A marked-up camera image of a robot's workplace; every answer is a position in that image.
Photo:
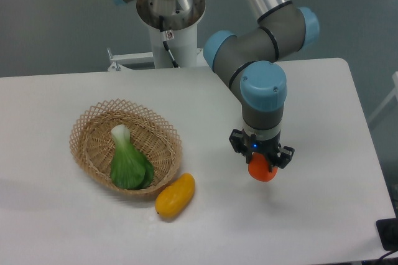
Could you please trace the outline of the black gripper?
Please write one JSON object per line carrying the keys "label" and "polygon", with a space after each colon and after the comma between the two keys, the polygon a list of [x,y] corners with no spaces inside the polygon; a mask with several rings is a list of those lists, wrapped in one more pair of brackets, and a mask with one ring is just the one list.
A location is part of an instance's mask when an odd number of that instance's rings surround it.
{"label": "black gripper", "polygon": [[238,129],[233,129],[229,141],[235,153],[244,156],[246,163],[250,163],[253,152],[269,157],[269,172],[276,167],[284,169],[292,160],[295,149],[293,147],[280,145],[280,133],[271,139],[260,140],[257,135],[247,135]]}

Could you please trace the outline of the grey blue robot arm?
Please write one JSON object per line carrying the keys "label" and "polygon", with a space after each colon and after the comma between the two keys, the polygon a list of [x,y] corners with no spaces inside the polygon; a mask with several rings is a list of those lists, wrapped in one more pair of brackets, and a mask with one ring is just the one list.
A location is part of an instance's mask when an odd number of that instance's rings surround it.
{"label": "grey blue robot arm", "polygon": [[266,181],[292,160],[294,150],[280,144],[287,79],[277,62],[317,40],[319,23],[309,8],[295,7],[291,0],[248,0],[257,28],[240,37],[221,30],[199,50],[197,25],[205,0],[113,1],[136,3],[156,68],[192,67],[202,54],[239,100],[243,127],[233,130],[229,140],[255,179]]}

